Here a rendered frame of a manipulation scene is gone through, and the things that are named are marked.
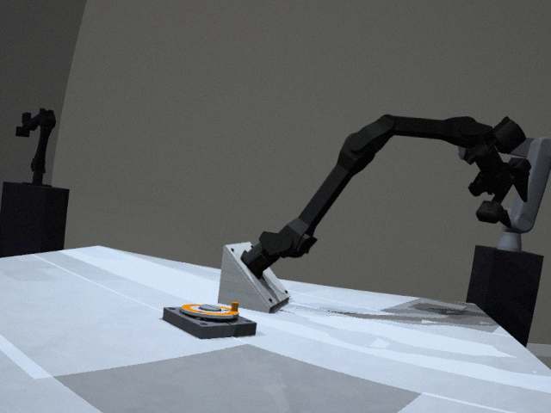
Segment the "orange round plate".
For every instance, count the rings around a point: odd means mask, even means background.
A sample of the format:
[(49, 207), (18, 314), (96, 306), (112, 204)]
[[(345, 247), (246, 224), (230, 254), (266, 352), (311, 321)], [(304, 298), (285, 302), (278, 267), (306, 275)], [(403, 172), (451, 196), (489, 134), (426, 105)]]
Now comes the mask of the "orange round plate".
[(221, 311), (205, 311), (199, 309), (199, 305), (186, 304), (182, 305), (181, 311), (189, 315), (204, 317), (204, 318), (215, 318), (215, 319), (225, 319), (225, 318), (237, 318), (238, 311), (238, 302), (232, 302), (231, 308), (220, 306)]

